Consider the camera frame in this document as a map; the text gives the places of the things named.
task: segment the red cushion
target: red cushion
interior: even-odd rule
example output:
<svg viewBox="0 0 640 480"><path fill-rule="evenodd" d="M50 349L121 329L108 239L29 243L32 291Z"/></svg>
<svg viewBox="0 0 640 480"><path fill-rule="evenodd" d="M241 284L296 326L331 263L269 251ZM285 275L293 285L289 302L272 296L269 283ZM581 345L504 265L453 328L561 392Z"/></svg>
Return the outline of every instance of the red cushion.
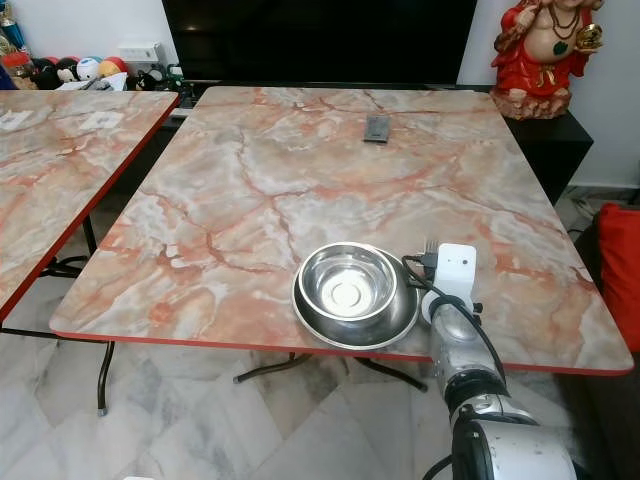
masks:
<svg viewBox="0 0 640 480"><path fill-rule="evenodd" d="M603 297L629 350L640 351L640 211L606 204L598 220Z"/></svg>

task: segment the black cable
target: black cable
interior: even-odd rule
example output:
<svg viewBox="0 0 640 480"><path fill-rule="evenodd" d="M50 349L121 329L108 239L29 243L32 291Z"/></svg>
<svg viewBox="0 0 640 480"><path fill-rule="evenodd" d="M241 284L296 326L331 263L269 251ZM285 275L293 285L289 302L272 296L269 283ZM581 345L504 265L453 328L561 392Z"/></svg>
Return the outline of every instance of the black cable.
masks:
<svg viewBox="0 0 640 480"><path fill-rule="evenodd" d="M405 256L402 257L402 265L407 270L407 273L409 274L409 276L411 278L413 278L418 283L420 283L426 290L433 290L435 293L437 293L441 297L446 296L446 294L442 290L440 290L439 288L433 286L432 283L427 282L425 279L420 277L416 272L414 272L413 269L409 266L409 260L411 260L412 262L420 263L420 257L419 256L413 256L413 255L405 255ZM457 303L452 303L451 305L453 305L462 314L462 316L469 321L469 323L475 329L475 331L478 333L478 335L480 335L480 338L482 338L482 341L487 346L487 349L489 350L489 353L491 354L491 357L493 358L493 363L496 364L496 369L498 370L498 373L500 374L500 377L502 378L502 381L506 385L507 384L507 377L506 377L506 375L504 373L504 365L502 365L502 360L500 360L500 357L498 356L498 352L496 352L496 349L493 346L493 344L491 343L491 340L489 340L489 337L487 336L487 334L484 332L484 330L482 329L482 327L480 326L478 321L469 312L469 310L467 310L466 308L464 308L463 306L461 306L461 305L459 305Z"/></svg>
<svg viewBox="0 0 640 480"><path fill-rule="evenodd" d="M435 476L439 474L447 465L451 465L452 460L453 459L451 458L451 455L447 455L438 463L433 465L427 471L427 473L424 474L424 477L422 477L422 480L433 480L433 478L435 478Z"/></svg>

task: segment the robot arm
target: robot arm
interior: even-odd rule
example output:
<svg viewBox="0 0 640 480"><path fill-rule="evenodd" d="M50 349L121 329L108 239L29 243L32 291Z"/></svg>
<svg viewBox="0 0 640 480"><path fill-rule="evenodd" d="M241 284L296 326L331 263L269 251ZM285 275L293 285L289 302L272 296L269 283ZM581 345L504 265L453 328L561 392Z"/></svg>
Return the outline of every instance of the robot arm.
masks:
<svg viewBox="0 0 640 480"><path fill-rule="evenodd" d="M473 247L441 245L433 287L455 296L432 290L422 304L423 316L431 323L438 386L449 409L453 478L575 480L567 450L511 398L497 353L472 325L469 295L474 275ZM447 290L442 292L439 285ZM447 463L439 462L425 480Z"/></svg>

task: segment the white wall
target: white wall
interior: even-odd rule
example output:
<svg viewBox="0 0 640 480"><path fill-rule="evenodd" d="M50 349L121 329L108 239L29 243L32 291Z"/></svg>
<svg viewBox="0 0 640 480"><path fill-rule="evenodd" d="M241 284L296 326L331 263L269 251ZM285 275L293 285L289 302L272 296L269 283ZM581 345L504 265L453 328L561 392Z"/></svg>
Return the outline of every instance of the white wall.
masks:
<svg viewBox="0 0 640 480"><path fill-rule="evenodd" d="M36 55L108 56L125 39L157 40L168 62L177 55L161 0L13 0ZM458 83L491 84L493 41L502 13L517 0L478 0ZM595 140L572 183L640 185L639 0L608 0L596 13L605 46L573 82L571 111Z"/></svg>

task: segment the wall outlet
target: wall outlet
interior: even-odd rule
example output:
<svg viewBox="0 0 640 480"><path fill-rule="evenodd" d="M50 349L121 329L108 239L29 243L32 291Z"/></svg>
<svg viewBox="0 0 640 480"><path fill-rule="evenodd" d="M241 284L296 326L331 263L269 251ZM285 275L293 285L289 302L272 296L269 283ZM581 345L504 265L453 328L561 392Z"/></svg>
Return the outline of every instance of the wall outlet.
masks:
<svg viewBox="0 0 640 480"><path fill-rule="evenodd" d="M127 42L118 46L120 58L125 62L160 61L160 43L158 42Z"/></svg>

